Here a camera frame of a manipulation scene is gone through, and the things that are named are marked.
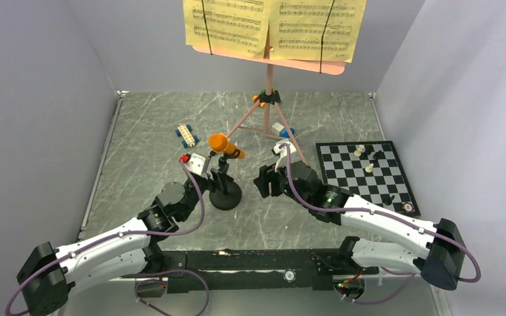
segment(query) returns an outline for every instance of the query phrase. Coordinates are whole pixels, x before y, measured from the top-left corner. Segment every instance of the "wire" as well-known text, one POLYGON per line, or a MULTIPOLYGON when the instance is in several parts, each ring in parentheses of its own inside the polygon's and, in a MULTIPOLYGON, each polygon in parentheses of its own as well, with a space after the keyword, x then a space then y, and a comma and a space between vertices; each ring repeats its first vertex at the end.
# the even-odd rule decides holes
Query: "wire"
POLYGON ((118 232, 118 233, 114 233, 114 234, 102 237, 100 239, 97 239, 97 240, 89 243, 88 245, 85 245, 85 246, 82 246, 82 247, 78 248, 77 250, 73 250, 72 252, 69 252, 68 254, 66 254, 64 256, 62 256, 62 257, 60 257, 60 258, 58 258, 56 260, 53 260, 52 262, 48 263, 47 265, 44 265, 42 268, 40 268, 35 273, 33 273, 32 275, 30 275, 24 282, 22 282, 22 284, 20 284, 20 286, 16 289, 16 291, 14 291, 13 296, 11 296, 11 298, 7 302, 7 306, 5 308, 5 315, 6 316, 22 316, 22 315, 27 314, 29 312, 28 310, 22 311, 20 313, 13 313, 11 311, 11 307, 13 306, 14 300, 22 292, 22 290, 30 282, 32 282, 35 278, 37 278, 40 274, 42 274, 43 272, 45 272, 46 270, 48 270, 52 266, 54 266, 56 264, 59 264, 59 263, 65 261, 65 260, 71 258, 74 255, 78 255, 79 253, 81 253, 83 251, 86 251, 86 250, 88 250, 88 249, 90 249, 90 248, 92 248, 94 246, 102 244, 102 243, 104 243, 104 242, 106 242, 106 241, 108 241, 110 239, 120 238, 120 236, 126 236, 126 235, 145 234, 145 235, 155 235, 155 236, 181 236, 181 235, 185 235, 185 234, 190 234, 191 232, 194 232, 195 230, 199 229, 199 227, 202 225, 202 223, 204 221, 204 215, 205 215, 205 211, 204 211, 204 199, 202 197, 202 192, 199 189, 199 185, 198 185, 197 181, 195 180, 195 178, 193 177, 193 175, 191 174, 191 172, 187 169, 187 167, 185 166, 185 164, 182 161, 180 161, 179 163, 180 163, 181 167, 183 168, 183 171, 185 172, 185 174, 189 178, 189 180, 191 180, 191 183, 193 183, 193 186, 195 187, 195 190, 197 191, 197 195, 199 197, 199 204, 200 204, 200 207, 201 207, 201 215, 200 215, 200 219, 199 219, 197 225, 195 225, 195 227, 193 227, 193 228, 191 228, 189 230, 182 231, 182 232, 153 232, 153 231, 150 231, 150 230, 128 230, 126 232, 118 232))
POLYGON ((407 280, 403 283, 403 285, 401 285, 401 287, 399 287, 396 291, 394 291, 394 293, 392 293, 391 295, 389 295, 388 297, 386 298, 382 298, 380 300, 376 300, 376 301, 358 301, 358 300, 353 300, 351 298, 348 298, 346 297, 345 294, 342 294, 340 293, 340 291, 338 291, 336 288, 335 288, 335 291, 336 293, 338 293, 344 300, 347 300, 351 303, 356 303, 356 304, 362 304, 362 305, 376 305, 376 304, 381 304, 381 303, 385 303, 386 301, 390 301, 392 300, 393 298, 395 298, 397 295, 399 295, 407 286, 408 284, 412 281, 412 279, 414 278, 414 274, 410 275, 407 280))
MULTIPOLYGON (((288 178, 288 183, 290 184, 290 189, 292 189, 292 192, 294 193, 295 198, 303 206, 305 206, 306 208, 311 209, 313 211, 317 211, 317 212, 327 212, 327 213, 329 213, 329 212, 338 212, 338 213, 342 213, 342 212, 360 211, 360 212, 372 213, 371 209, 367 209, 367 208, 364 208, 364 207, 342 207, 342 208, 336 208, 336 209, 324 209, 324 208, 316 207, 316 206, 313 206, 313 205, 310 205, 309 203, 307 203, 304 199, 302 199, 302 197, 300 196, 300 194, 296 190, 296 187, 294 186, 293 177, 292 177, 292 174, 290 172, 291 171, 290 145, 288 145, 286 143, 283 143, 283 144, 281 144, 279 146, 279 148, 282 148, 282 147, 285 147, 286 148, 286 152, 287 152, 286 168, 288 169, 288 172, 286 172, 286 175, 287 175, 287 178, 288 178)), ((407 221, 407 220, 405 220, 403 218, 400 218, 398 216, 392 215, 390 213, 386 213, 386 212, 379 211, 379 210, 375 210, 373 213, 378 214, 378 215, 382 215, 382 216, 385 216, 385 217, 388 217, 390 219, 394 219, 395 221, 403 223, 403 224, 407 225, 408 227, 411 227, 411 228, 413 228, 415 230, 420 230, 420 227, 418 225, 413 224, 413 223, 411 223, 411 222, 409 222, 409 221, 407 221)), ((446 237, 444 235, 438 234, 436 232, 432 232, 431 230, 428 230, 428 229, 425 229, 425 228, 423 228, 423 229, 424 229, 424 234, 432 235, 435 238, 439 238, 439 239, 441 239, 441 240, 443 240, 445 242, 448 242, 448 243, 454 245, 455 247, 459 248, 470 259, 470 261, 472 262, 472 265, 474 266, 474 269, 476 270, 476 276, 474 278, 461 278, 461 277, 459 277, 459 281, 461 281, 461 282, 467 282, 467 283, 476 283, 476 282, 478 282, 482 278, 482 272, 480 270, 480 266, 478 264, 478 261, 476 260, 476 258, 471 254, 471 252, 466 247, 464 247, 462 244, 460 244, 456 240, 450 239, 449 237, 446 237)))
POLYGON ((362 269, 360 269, 360 270, 356 273, 356 275, 354 275, 354 277, 353 277, 353 278, 348 278, 348 279, 344 280, 344 283, 350 283, 350 282, 355 281, 357 278, 359 278, 359 277, 360 277, 360 275, 362 275, 362 271, 363 271, 363 270, 362 270, 362 269))
MULTIPOLYGON (((164 272, 160 272, 160 273, 142 273, 142 274, 139 274, 136 276, 137 277, 161 277, 163 275, 169 275, 171 273, 187 273, 187 274, 190 274, 190 275, 196 277, 202 283, 202 285, 204 286, 204 290, 206 291, 206 300, 204 302, 202 309, 197 314, 195 314, 195 316, 199 316, 199 315, 203 314, 204 311, 206 310, 206 307, 208 306, 208 301, 210 300, 210 290, 208 289, 208 285, 206 284, 206 281, 200 275, 196 274, 195 272, 193 272, 191 270, 177 269, 177 270, 164 271, 164 272)), ((159 283, 159 282, 161 282, 161 281, 151 278, 151 279, 144 280, 144 281, 137 283, 137 285, 134 287, 134 295, 140 303, 143 303, 144 305, 152 308, 153 310, 157 311, 158 313, 160 313, 164 316, 172 316, 171 314, 166 313, 165 311, 161 310, 160 308, 158 308, 154 304, 148 303, 147 301, 143 300, 138 295, 138 288, 141 285, 143 285, 145 283, 159 283)))
POLYGON ((327 15, 327 22, 325 22, 325 27, 323 28, 323 34, 321 34, 321 58, 319 59, 319 73, 323 70, 323 37, 325 36, 325 31, 327 30, 327 24, 329 24, 329 18, 331 17, 331 11, 335 5, 335 0, 331 3, 331 8, 329 9, 329 15, 327 15))
POLYGON ((383 271, 389 273, 390 275, 415 275, 415 273, 412 272, 392 271, 385 267, 381 267, 381 269, 383 269, 383 271))

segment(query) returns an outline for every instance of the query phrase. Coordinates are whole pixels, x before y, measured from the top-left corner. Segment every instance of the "white wall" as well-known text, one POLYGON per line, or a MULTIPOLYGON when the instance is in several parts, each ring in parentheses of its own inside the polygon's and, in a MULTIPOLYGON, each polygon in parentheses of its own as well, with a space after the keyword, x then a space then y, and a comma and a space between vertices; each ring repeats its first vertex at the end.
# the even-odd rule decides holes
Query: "white wall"
MULTIPOLYGON (((266 66, 197 53, 185 45, 182 0, 69 0, 117 90, 252 91, 266 66)), ((340 76, 275 70, 292 91, 377 90, 424 0, 369 0, 354 61, 340 76)))
POLYGON ((377 99, 424 217, 454 220, 482 266, 453 313, 506 315, 506 0, 426 1, 377 99))
POLYGON ((0 0, 0 315, 35 246, 75 241, 116 99, 68 3, 0 0))

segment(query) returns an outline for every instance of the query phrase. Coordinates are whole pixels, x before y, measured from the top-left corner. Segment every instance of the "orange microphone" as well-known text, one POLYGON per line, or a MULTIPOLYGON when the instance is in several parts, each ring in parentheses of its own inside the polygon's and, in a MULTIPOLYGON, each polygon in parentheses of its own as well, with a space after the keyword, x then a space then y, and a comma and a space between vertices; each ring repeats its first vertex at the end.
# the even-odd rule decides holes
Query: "orange microphone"
POLYGON ((228 140, 228 137, 222 133, 212 134, 208 139, 208 144, 217 153, 226 153, 227 155, 237 157, 237 159, 245 158, 245 152, 232 144, 228 140))

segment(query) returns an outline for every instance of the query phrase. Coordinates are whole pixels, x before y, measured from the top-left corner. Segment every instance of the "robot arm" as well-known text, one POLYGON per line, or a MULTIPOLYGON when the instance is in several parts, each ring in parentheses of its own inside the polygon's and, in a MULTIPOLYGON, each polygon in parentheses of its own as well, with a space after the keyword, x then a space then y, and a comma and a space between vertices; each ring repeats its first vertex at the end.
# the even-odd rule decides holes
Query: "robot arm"
POLYGON ((445 290, 457 287, 463 266, 464 253, 458 247, 435 238, 424 231, 440 234, 464 246, 455 223, 442 219, 438 224, 406 217, 402 214, 374 205, 359 195, 329 184, 323 184, 315 170, 294 158, 293 144, 284 140, 277 144, 273 153, 279 155, 278 163, 263 166, 254 180, 263 198, 285 194, 297 203, 305 203, 309 213, 317 220, 337 225, 353 226, 384 237, 393 242, 381 243, 363 240, 355 236, 344 239, 338 258, 358 269, 365 267, 389 267, 418 273, 430 284, 445 290), (289 168, 283 161, 288 159, 285 147, 290 148, 289 168), (291 174, 293 192, 288 180, 291 174), (332 209, 347 208, 348 211, 333 212, 332 209))
POLYGON ((58 258, 66 259, 46 269, 22 289, 31 316, 49 315, 65 304, 69 296, 112 278, 161 270, 165 263, 157 243, 167 236, 146 233, 184 234, 177 232, 176 222, 187 220, 199 194, 219 190, 216 182, 203 177, 206 168, 203 157, 193 154, 181 159, 197 188, 191 179, 184 184, 170 182, 150 207, 125 224, 74 244, 53 248, 47 242, 32 251, 16 276, 19 284, 58 258))

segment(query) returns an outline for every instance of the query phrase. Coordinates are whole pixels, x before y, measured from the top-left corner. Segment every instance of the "chessboard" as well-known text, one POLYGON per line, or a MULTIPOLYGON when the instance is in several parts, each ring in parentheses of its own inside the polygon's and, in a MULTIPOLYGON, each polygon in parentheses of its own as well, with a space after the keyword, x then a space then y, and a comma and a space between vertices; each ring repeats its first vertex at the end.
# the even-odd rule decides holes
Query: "chessboard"
POLYGON ((410 216, 420 216, 401 160, 391 141, 317 143, 323 180, 365 200, 410 216), (364 145, 359 157, 355 151, 364 145), (365 168, 373 163, 371 172, 365 168))

